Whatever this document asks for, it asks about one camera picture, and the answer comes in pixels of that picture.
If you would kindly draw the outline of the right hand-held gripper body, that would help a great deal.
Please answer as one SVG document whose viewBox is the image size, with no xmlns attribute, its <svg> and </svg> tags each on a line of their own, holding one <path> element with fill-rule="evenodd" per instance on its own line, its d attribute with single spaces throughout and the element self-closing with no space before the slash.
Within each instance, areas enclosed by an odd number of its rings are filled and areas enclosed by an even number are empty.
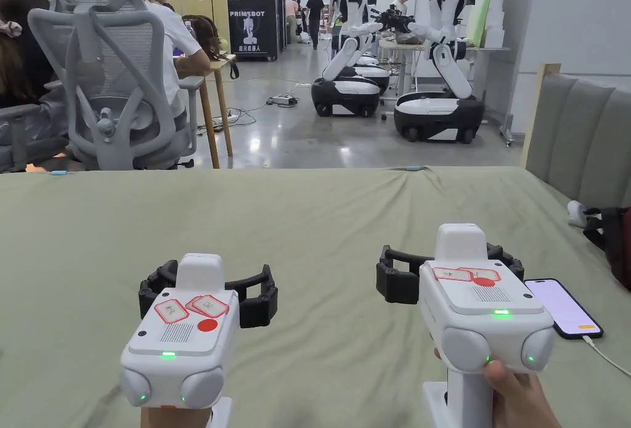
<svg viewBox="0 0 631 428">
<path fill-rule="evenodd" d="M 440 226 L 434 256 L 420 267 L 418 306 L 448 369 L 446 382 L 423 385 L 433 427 L 490 427 L 485 365 L 497 359 L 514 373 L 538 373 L 552 353 L 552 316 L 505 264 L 488 256 L 475 224 Z"/>
</svg>

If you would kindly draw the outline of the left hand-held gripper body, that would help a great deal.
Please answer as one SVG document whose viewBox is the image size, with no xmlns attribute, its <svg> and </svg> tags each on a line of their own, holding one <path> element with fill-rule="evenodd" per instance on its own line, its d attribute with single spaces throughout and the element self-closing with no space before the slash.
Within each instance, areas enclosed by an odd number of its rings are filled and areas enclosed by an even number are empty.
<svg viewBox="0 0 631 428">
<path fill-rule="evenodd" d="M 225 288 L 222 260 L 188 253 L 176 285 L 159 290 L 122 351 L 120 386 L 133 407 L 191 414 L 211 409 L 205 427 L 227 427 L 222 395 L 239 323 L 238 296 Z"/>
</svg>

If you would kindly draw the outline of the person's left hand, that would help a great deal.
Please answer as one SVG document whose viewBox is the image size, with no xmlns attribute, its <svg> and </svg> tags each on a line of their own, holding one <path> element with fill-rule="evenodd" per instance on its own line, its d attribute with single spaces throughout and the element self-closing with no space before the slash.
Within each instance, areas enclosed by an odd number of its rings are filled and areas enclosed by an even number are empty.
<svg viewBox="0 0 631 428">
<path fill-rule="evenodd" d="M 142 428 L 204 428 L 212 423 L 213 410 L 167 408 L 141 408 L 140 426 Z"/>
</svg>

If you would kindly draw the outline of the person's right hand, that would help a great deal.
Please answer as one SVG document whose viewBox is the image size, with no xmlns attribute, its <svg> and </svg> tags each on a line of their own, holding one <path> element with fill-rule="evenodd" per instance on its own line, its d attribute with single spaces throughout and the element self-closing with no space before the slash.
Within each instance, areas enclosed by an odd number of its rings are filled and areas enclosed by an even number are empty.
<svg viewBox="0 0 631 428">
<path fill-rule="evenodd" d="M 461 382 L 448 376 L 447 406 L 457 427 L 561 427 L 535 373 L 510 371 L 492 355 L 482 360 L 480 374 Z"/>
</svg>

